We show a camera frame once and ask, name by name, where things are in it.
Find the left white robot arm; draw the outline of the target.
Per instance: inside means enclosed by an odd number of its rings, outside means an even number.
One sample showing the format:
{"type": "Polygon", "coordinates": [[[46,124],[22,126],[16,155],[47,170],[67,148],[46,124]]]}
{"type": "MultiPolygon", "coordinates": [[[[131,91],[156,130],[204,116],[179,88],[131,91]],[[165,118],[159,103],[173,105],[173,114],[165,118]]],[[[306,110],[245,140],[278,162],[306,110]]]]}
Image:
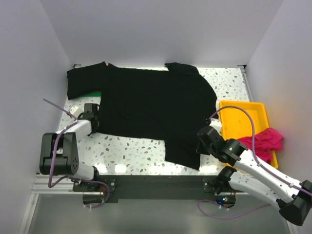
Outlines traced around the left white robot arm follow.
{"type": "Polygon", "coordinates": [[[101,186],[98,170],[79,161],[78,142],[97,132],[99,105],[86,103],[83,110],[78,106],[65,110],[48,100],[46,102],[73,118],[73,122],[62,130],[42,136],[39,171],[49,176],[48,187],[53,188],[63,179],[70,178],[84,181],[89,191],[98,190],[101,186]]]}

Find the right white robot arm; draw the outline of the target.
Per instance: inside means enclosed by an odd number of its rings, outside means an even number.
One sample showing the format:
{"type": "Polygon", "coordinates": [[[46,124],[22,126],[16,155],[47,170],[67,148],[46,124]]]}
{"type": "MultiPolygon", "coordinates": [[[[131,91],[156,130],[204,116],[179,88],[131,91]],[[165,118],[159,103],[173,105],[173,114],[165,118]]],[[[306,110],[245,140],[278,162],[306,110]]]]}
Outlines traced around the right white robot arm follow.
{"type": "Polygon", "coordinates": [[[202,153],[227,164],[212,182],[218,193],[230,189],[246,192],[277,208],[288,222],[303,225],[312,208],[310,181],[278,171],[238,140],[225,140],[211,126],[201,128],[197,136],[202,153]]]}

